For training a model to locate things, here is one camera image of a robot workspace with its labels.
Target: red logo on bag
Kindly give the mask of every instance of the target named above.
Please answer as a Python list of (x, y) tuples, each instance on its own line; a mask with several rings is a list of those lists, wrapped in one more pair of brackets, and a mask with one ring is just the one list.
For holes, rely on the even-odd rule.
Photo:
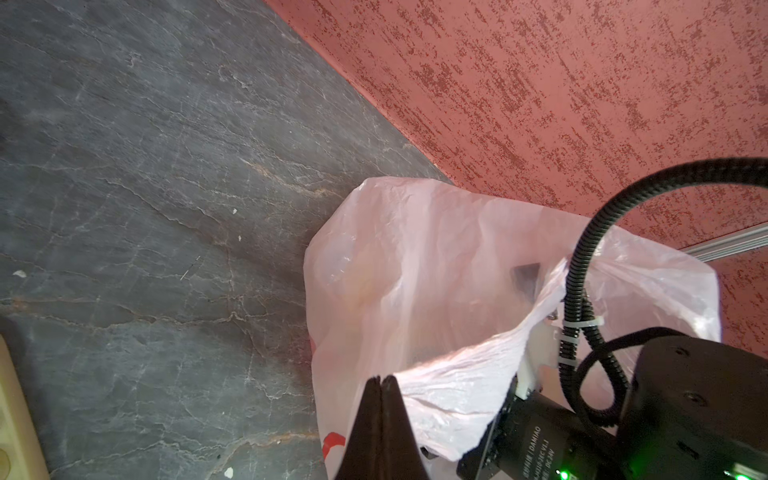
[(328, 452), (337, 445), (346, 445), (346, 439), (336, 432), (331, 432), (323, 440), (323, 460), (328, 456)]

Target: screw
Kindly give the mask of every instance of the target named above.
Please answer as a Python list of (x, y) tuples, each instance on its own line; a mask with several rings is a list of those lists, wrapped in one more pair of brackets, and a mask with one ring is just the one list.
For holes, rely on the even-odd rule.
[(689, 399), (691, 402), (698, 405), (699, 407), (707, 406), (707, 399), (705, 399), (703, 396), (699, 395), (696, 392), (685, 392), (683, 396)]

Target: plastic bag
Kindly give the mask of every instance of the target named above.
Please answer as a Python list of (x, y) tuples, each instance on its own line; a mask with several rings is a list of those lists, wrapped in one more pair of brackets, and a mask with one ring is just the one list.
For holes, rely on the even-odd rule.
[[(429, 179), (369, 178), (310, 242), (306, 315), (323, 456), (336, 474), (362, 388), (395, 373), (417, 443), (458, 460), (502, 405), (531, 329), (564, 296), (588, 218)], [(669, 326), (720, 340), (715, 272), (614, 227), (587, 289), (606, 339)], [(579, 356), (588, 353), (582, 341)], [(636, 353), (620, 353), (629, 368)], [(593, 369), (586, 400), (611, 401)]]

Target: gray marble wall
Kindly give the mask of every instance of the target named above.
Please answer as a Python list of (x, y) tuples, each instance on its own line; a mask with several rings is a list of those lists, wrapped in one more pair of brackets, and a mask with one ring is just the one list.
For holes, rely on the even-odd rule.
[(0, 331), (55, 479), (322, 478), (312, 235), (444, 178), (258, 0), (0, 2)]

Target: red textured wall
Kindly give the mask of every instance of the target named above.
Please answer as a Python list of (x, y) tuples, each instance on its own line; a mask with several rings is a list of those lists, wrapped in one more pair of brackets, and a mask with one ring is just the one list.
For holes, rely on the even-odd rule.
[(710, 265), (720, 277), (723, 341), (768, 359), (768, 248)]
[[(662, 167), (768, 155), (762, 0), (267, 2), (469, 190), (592, 215)], [(767, 200), (686, 189), (623, 226), (685, 247), (768, 220)], [(725, 307), (768, 313), (750, 305)]]

